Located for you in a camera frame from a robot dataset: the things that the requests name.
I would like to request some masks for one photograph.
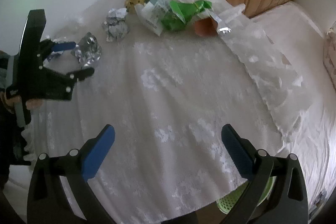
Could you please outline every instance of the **green plastic bag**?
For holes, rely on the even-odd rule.
[[[206,8],[211,9],[212,3],[206,0],[197,0],[194,3],[182,3],[172,0],[171,11],[166,13],[161,20],[163,26],[169,31],[184,30],[194,15],[203,12]]]

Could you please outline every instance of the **human hand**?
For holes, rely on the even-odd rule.
[[[5,92],[1,92],[0,97],[1,97],[2,103],[10,112],[13,111],[14,104],[19,103],[21,101],[20,96],[15,96],[13,98],[7,99]],[[33,109],[39,108],[42,105],[42,103],[43,101],[41,99],[30,99],[26,102],[26,107],[28,110],[33,110]]]

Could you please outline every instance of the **finger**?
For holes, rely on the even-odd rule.
[[[20,96],[15,96],[13,98],[7,99],[6,98],[6,104],[10,107],[13,107],[15,103],[19,103],[21,101],[21,97]]]
[[[26,107],[28,110],[39,108],[42,105],[43,101],[40,99],[30,99],[26,102]]]

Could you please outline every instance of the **pillow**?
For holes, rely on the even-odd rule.
[[[323,63],[336,89],[336,22],[327,32],[323,48]]]

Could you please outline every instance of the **paper packaging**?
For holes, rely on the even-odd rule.
[[[169,3],[170,0],[157,0],[155,5],[148,2],[145,6],[141,4],[135,6],[136,13],[142,24],[158,36],[163,31],[161,19],[169,11]]]

